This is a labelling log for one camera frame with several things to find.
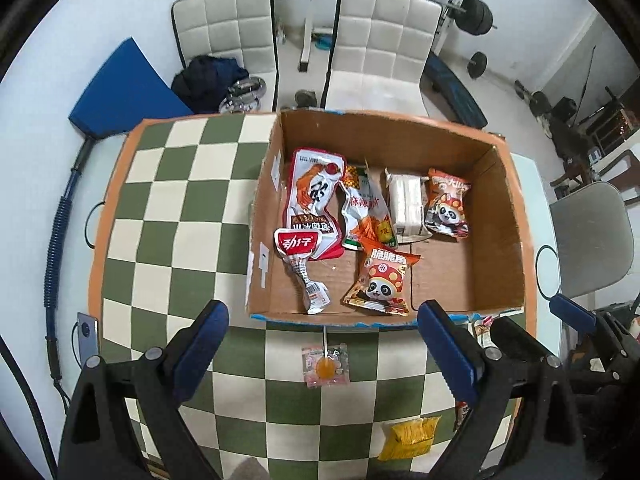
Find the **orange lollipop in wrapper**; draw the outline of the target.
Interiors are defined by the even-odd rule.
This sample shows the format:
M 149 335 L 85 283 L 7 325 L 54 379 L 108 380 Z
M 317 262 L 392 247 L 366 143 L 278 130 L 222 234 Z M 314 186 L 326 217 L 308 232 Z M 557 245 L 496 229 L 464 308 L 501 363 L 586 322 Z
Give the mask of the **orange lollipop in wrapper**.
M 303 380 L 308 388 L 344 386 L 350 383 L 348 345 L 329 344 L 326 330 L 322 344 L 302 349 Z

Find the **white padded chair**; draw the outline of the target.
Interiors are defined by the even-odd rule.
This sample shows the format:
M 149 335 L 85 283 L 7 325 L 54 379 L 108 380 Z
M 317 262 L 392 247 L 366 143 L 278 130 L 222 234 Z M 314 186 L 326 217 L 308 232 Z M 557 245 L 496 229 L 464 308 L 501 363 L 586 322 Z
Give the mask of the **white padded chair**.
M 262 110 L 277 108 L 279 60 L 273 0 L 177 0 L 171 21 L 179 58 L 233 58 L 266 83 Z
M 425 116 L 420 81 L 434 39 L 423 27 L 345 16 L 335 9 L 321 106 Z

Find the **cardboard box with blue print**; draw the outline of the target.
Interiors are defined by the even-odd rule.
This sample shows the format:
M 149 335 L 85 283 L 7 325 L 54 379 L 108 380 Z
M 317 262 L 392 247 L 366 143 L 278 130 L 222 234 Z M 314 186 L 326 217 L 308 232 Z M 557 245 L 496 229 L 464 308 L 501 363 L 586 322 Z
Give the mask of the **cardboard box with blue print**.
M 270 322 L 398 326 L 426 300 L 451 314 L 530 310 L 533 248 L 520 181 L 500 136 L 426 117 L 285 110 L 277 114 L 250 215 L 247 314 Z M 279 255 L 281 228 L 323 233 L 307 264 L 329 304 L 304 306 L 304 288 Z M 408 311 L 364 306 L 356 289 L 361 237 L 416 256 L 403 280 L 376 291 Z

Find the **green white checkered mat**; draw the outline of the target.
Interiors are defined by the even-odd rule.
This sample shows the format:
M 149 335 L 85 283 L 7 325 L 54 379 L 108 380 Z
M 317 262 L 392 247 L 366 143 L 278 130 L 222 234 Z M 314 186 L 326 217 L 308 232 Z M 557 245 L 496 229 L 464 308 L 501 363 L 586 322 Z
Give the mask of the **green white checkered mat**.
M 221 477 L 249 458 L 275 479 L 427 471 L 454 436 L 442 373 L 412 323 L 337 326 L 247 314 L 250 215 L 277 114 L 144 122 L 120 151 L 96 233 L 89 310 L 107 361 L 161 347 L 209 302 L 230 327 L 180 413 Z M 348 345 L 350 383 L 308 388 L 302 349 Z M 440 416 L 430 452 L 381 462 L 398 422 Z

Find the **orange panda snack bag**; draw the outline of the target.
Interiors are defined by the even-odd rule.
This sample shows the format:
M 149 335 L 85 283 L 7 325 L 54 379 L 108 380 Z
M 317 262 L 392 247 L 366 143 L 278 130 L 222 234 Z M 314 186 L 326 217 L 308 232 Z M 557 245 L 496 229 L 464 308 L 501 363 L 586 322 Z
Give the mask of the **orange panda snack bag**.
M 360 245 L 363 262 L 357 281 L 346 292 L 342 304 L 389 315 L 408 315 L 409 304 L 404 290 L 409 271 L 420 256 L 400 252 L 367 238 Z

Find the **right white padded chair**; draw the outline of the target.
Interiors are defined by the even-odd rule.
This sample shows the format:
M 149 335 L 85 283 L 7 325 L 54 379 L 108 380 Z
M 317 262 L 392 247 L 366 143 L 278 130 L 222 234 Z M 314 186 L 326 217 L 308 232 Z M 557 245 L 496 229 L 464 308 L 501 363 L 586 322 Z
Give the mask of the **right white padded chair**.
M 423 27 L 345 16 L 335 9 L 321 106 L 425 116 L 420 81 L 434 39 Z

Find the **dark blue clothing pile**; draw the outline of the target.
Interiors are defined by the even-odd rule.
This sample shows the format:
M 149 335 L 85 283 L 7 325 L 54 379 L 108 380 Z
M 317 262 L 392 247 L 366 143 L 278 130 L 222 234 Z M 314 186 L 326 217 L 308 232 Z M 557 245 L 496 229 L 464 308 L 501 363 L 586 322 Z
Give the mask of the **dark blue clothing pile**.
M 235 58 L 199 55 L 174 77 L 171 90 L 194 114 L 217 113 L 232 84 L 248 76 Z

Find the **orange green snack bag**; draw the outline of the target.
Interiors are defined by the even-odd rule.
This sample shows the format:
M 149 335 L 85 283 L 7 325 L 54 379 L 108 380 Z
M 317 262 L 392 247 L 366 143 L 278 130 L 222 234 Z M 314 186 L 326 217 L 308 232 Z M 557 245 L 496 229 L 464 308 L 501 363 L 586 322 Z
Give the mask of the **orange green snack bag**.
M 341 187 L 344 193 L 343 247 L 360 250 L 362 240 L 373 240 L 389 248 L 396 248 L 398 241 L 390 210 L 380 187 L 370 178 L 368 168 L 347 165 Z

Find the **white boxed snack pack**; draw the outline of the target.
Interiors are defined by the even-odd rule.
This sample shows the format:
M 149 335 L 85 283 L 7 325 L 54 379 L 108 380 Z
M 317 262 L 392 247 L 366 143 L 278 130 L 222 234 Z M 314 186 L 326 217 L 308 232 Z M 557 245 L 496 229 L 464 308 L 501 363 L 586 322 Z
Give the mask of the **white boxed snack pack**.
M 385 170 L 388 208 L 399 244 L 428 240 L 432 233 L 425 224 L 427 177 Z

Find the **silver chest expander springs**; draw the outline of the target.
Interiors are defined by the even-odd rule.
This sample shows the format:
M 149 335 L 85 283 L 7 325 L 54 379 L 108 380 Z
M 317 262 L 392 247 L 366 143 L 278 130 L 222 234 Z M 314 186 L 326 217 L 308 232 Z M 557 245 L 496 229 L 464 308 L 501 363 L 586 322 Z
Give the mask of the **silver chest expander springs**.
M 260 77 L 248 77 L 232 84 L 221 101 L 219 114 L 257 112 L 260 100 L 266 94 L 266 82 Z

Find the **red white snack pouch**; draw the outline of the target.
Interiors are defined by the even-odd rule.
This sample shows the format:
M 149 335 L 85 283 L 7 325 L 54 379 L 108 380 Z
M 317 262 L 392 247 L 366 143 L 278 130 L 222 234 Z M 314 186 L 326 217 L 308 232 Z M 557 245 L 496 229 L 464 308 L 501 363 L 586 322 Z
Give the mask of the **red white snack pouch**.
M 276 229 L 274 246 L 303 289 L 303 304 L 309 315 L 321 313 L 331 302 L 326 284 L 308 274 L 308 261 L 320 243 L 321 233 L 313 229 Z

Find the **grey smartphone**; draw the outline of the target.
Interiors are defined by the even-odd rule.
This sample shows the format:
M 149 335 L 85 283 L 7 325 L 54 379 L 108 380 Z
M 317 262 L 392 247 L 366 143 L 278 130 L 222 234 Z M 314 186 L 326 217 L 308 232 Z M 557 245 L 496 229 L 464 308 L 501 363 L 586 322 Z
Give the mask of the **grey smartphone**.
M 84 365 L 92 356 L 100 354 L 99 321 L 97 318 L 85 313 L 78 313 L 77 342 L 80 365 Z

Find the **yellow snack packet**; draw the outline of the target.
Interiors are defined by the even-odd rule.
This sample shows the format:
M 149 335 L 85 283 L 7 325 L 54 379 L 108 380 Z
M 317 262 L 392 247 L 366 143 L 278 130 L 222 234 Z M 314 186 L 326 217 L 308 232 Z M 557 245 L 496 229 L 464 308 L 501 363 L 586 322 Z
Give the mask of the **yellow snack packet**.
M 378 460 L 408 460 L 430 452 L 440 416 L 418 417 L 390 427 Z

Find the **blue foam mat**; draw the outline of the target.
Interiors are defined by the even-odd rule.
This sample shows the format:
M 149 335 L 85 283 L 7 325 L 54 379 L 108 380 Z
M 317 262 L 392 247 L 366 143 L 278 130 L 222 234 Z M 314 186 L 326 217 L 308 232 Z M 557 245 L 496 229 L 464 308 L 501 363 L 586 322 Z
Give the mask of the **blue foam mat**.
M 96 72 L 68 120 L 85 136 L 104 139 L 132 130 L 143 119 L 192 114 L 128 38 Z

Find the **left white padded chair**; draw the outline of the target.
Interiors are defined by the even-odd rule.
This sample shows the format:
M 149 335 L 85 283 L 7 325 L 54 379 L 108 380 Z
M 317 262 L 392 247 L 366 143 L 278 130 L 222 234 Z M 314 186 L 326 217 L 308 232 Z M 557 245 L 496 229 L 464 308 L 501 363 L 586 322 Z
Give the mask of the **left white padded chair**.
M 277 108 L 279 60 L 273 0 L 177 0 L 171 21 L 179 58 L 233 58 L 266 83 L 262 110 Z

